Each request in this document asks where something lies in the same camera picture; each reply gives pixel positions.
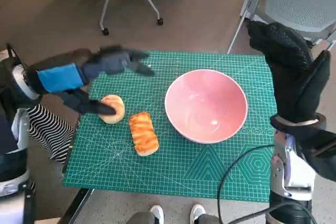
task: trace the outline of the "round bun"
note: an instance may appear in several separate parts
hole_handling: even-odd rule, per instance
[[[116,110],[116,114],[115,115],[99,115],[100,118],[106,122],[106,123],[110,123],[110,124],[115,124],[120,122],[124,116],[125,116],[125,105],[124,102],[122,101],[122,99],[115,95],[115,94],[109,94],[106,97],[104,97],[103,99],[100,100],[100,102],[113,107]]]

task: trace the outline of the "black glove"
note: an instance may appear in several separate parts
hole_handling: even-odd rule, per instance
[[[146,52],[120,46],[101,48],[96,53],[77,49],[29,66],[26,79],[37,93],[44,94],[73,90],[87,85],[101,72],[118,74],[125,68],[153,76],[153,70],[140,62],[146,57]]]
[[[271,70],[278,114],[293,123],[316,119],[320,95],[330,75],[330,53],[314,61],[306,41],[279,23],[251,22],[250,46],[265,55]]]

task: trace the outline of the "green cutting mat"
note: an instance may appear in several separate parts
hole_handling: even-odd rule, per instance
[[[125,118],[116,125],[87,114],[79,129],[64,177],[65,186],[99,188],[165,195],[215,198],[229,165],[248,149],[272,143],[269,117],[276,113],[272,81],[262,56],[199,52],[150,52],[145,63],[154,78],[130,72],[102,74],[90,90],[92,99],[118,94]],[[248,117],[229,140],[196,144],[180,136],[168,121],[165,93],[180,75],[194,69],[215,69],[234,78],[246,93]],[[159,137],[160,149],[148,157],[136,154],[128,126],[131,115],[148,111]],[[268,201],[269,160],[272,150],[254,151],[231,172],[222,198]]]

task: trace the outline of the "pink bowl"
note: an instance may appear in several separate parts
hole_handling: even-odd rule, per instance
[[[247,100],[238,83],[214,70],[194,70],[168,88],[169,121],[187,139],[214,144],[235,135],[247,116]]]

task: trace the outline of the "bread roll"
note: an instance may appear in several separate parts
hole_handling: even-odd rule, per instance
[[[120,122],[124,118],[125,105],[119,96],[115,94],[110,94],[101,99],[100,101],[110,107],[113,107],[116,110],[115,115],[99,115],[104,122],[115,124]]]
[[[158,137],[155,135],[148,112],[140,112],[131,116],[129,123],[134,148],[139,156],[149,156],[159,149]]]

